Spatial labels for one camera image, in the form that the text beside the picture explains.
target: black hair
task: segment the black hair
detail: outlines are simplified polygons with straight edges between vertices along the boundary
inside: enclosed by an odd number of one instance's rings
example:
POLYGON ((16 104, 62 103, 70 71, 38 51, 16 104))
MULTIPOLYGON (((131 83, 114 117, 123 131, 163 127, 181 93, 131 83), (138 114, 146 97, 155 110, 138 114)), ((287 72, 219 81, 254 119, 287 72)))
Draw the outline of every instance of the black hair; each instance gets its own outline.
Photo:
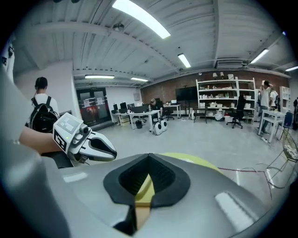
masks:
POLYGON ((269 81, 265 80, 265 81, 264 81, 264 85, 266 85, 266 86, 269 87, 269 81))
POLYGON ((35 82, 35 89, 45 89, 47 87, 47 79, 45 77, 39 77, 35 82))

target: black backpack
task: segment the black backpack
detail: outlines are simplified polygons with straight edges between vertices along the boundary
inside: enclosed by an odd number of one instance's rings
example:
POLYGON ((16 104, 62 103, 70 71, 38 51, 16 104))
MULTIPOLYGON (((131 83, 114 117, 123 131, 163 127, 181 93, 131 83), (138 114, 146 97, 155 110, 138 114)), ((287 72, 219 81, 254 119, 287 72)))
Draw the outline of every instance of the black backpack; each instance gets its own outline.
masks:
POLYGON ((35 97, 31 101, 35 108, 30 116, 29 127, 37 132, 52 133, 59 116, 50 106, 51 97, 48 96, 46 103, 37 104, 35 97))

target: box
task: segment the box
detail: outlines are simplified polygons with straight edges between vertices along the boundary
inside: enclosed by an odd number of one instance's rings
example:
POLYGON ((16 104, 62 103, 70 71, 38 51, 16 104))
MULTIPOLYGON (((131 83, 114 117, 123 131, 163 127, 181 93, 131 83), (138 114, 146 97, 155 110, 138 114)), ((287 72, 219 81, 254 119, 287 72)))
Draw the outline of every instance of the box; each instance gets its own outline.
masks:
POLYGON ((122 126, 128 126, 129 125, 129 121, 122 123, 122 126))

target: white wall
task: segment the white wall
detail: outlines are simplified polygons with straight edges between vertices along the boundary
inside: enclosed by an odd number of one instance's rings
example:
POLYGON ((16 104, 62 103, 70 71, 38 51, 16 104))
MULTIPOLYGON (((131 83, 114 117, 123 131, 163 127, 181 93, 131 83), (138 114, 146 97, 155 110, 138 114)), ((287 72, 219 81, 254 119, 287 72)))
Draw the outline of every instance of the white wall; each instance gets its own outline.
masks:
POLYGON ((72 61, 64 61, 52 64, 43 70, 32 70, 18 75, 14 82, 24 96, 30 100, 35 94, 36 79, 47 78, 47 95, 56 99, 59 113, 71 110, 74 116, 81 118, 72 72, 72 61))
MULTIPOLYGON (((141 90, 139 88, 132 87, 106 87, 107 99, 108 99, 108 108, 110 111, 114 109, 113 105, 117 104, 118 108, 120 108, 120 103, 126 102, 127 104, 134 103, 135 105, 138 102, 142 102, 141 90), (138 93, 140 95, 140 100, 134 100, 134 93, 138 93)), ((112 121, 116 122, 117 118, 113 115, 112 121)))

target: yellow part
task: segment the yellow part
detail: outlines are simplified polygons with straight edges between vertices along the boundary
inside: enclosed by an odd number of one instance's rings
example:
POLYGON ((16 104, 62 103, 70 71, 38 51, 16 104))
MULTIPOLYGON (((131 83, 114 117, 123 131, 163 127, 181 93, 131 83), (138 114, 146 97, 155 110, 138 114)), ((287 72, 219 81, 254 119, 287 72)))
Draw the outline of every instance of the yellow part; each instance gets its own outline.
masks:
MULTIPOLYGON (((209 163, 208 161, 206 161, 204 159, 193 156, 193 155, 182 154, 182 153, 163 153, 161 155, 173 157, 176 159, 182 159, 184 161, 194 163, 197 165, 201 165, 201 166, 205 166, 205 167, 208 167, 210 169, 214 169, 214 170, 220 172, 219 169, 216 166, 214 166, 213 164, 209 163)), ((145 179, 145 182, 141 186, 138 194, 135 197, 135 205, 136 206, 150 206, 150 202, 151 202, 151 199, 154 194, 155 193, 154 193, 153 183, 152 183, 150 176, 148 175, 147 178, 145 179)))

